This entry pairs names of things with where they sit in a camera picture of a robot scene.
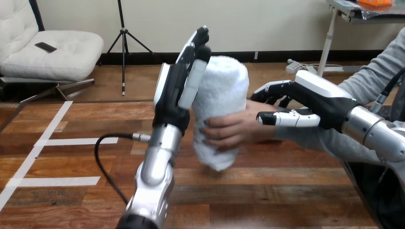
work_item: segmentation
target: tripod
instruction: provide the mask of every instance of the tripod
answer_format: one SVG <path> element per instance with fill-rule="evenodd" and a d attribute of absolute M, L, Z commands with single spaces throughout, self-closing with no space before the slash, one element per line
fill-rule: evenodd
<path fill-rule="evenodd" d="M 142 42 L 140 42 L 136 37 L 134 37 L 127 29 L 125 29 L 124 25 L 124 17 L 122 16 L 122 7 L 121 7 L 121 0 L 118 0 L 118 9 L 119 9 L 119 17 L 121 19 L 121 27 L 122 29 L 119 31 L 119 35 L 115 39 L 114 43 L 110 47 L 107 52 L 107 55 L 110 54 L 111 50 L 113 49 L 114 45 L 117 43 L 118 39 L 122 36 L 122 95 L 125 95 L 125 58 L 129 57 L 131 53 L 128 51 L 128 44 L 127 44 L 127 34 L 136 40 L 142 47 L 148 50 L 150 53 L 153 53 L 152 50 L 148 49 Z"/>

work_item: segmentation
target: wooden table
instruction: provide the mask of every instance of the wooden table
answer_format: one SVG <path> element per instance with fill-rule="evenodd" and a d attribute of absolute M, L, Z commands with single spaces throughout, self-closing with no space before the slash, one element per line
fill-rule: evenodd
<path fill-rule="evenodd" d="M 21 170 L 19 176 L 16 172 L 24 161 L 27 165 L 38 149 L 34 145 L 63 106 L 28 104 L 0 130 L 0 202 L 3 193 L 15 189 L 0 211 L 1 229 L 113 229 L 124 211 L 95 163 L 94 145 L 43 146 L 23 178 L 100 177 L 95 185 L 10 184 L 12 177 L 21 178 Z M 150 133 L 153 116 L 151 102 L 73 103 L 49 139 Z M 198 161 L 192 127 L 193 120 L 174 171 L 167 229 L 377 228 L 340 162 L 331 156 L 288 142 L 256 144 L 242 148 L 230 169 L 216 173 Z M 146 147 L 125 139 L 100 147 L 102 163 L 128 198 Z"/>

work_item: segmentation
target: tripod leg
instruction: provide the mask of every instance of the tripod leg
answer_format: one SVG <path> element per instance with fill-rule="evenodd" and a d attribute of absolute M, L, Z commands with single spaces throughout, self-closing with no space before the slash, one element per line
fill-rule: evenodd
<path fill-rule="evenodd" d="M 124 38 L 125 38 L 125 51 L 127 52 L 127 57 L 129 56 L 129 51 L 128 51 L 128 43 L 127 43 L 127 34 L 124 33 Z"/>
<path fill-rule="evenodd" d="M 125 34 L 122 35 L 122 96 L 125 95 Z"/>
<path fill-rule="evenodd" d="M 118 41 L 119 37 L 122 35 L 122 32 L 120 31 L 117 38 L 115 39 L 113 45 L 110 47 L 110 49 L 107 51 L 107 54 L 109 54 L 111 52 L 111 50 L 113 49 L 114 45 L 116 44 L 116 42 Z"/>
<path fill-rule="evenodd" d="M 131 36 L 134 40 L 136 40 L 142 47 L 144 47 L 146 50 L 148 50 L 150 53 L 153 53 L 152 50 L 148 49 L 142 42 L 140 42 L 138 39 L 136 39 L 130 32 L 128 32 L 128 35 Z"/>

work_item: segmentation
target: white towel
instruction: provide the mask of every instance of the white towel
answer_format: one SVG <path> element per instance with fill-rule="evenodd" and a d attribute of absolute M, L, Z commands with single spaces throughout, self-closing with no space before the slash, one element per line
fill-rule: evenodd
<path fill-rule="evenodd" d="M 203 80 L 192 105 L 195 113 L 193 146 L 198 159 L 216 171 L 230 167 L 237 149 L 218 153 L 217 147 L 203 143 L 205 135 L 200 128 L 204 120 L 230 115 L 246 109 L 249 78 L 246 67 L 226 56 L 213 56 L 205 70 Z"/>

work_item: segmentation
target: robotic hand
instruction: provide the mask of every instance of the robotic hand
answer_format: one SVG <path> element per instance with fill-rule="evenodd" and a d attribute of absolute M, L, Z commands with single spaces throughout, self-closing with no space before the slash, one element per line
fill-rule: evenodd
<path fill-rule="evenodd" d="M 155 118 L 145 160 L 135 175 L 136 192 L 117 229 L 162 229 L 174 186 L 173 168 L 190 120 L 189 108 L 211 57 L 207 27 L 187 41 L 176 63 L 161 67 L 154 97 Z"/>
<path fill-rule="evenodd" d="M 405 189 L 405 129 L 362 107 L 349 93 L 308 71 L 298 71 L 295 81 L 269 82 L 257 89 L 251 100 L 280 107 L 291 100 L 307 108 L 290 112 L 259 112 L 264 125 L 320 126 L 346 134 L 370 150 L 398 176 Z"/>

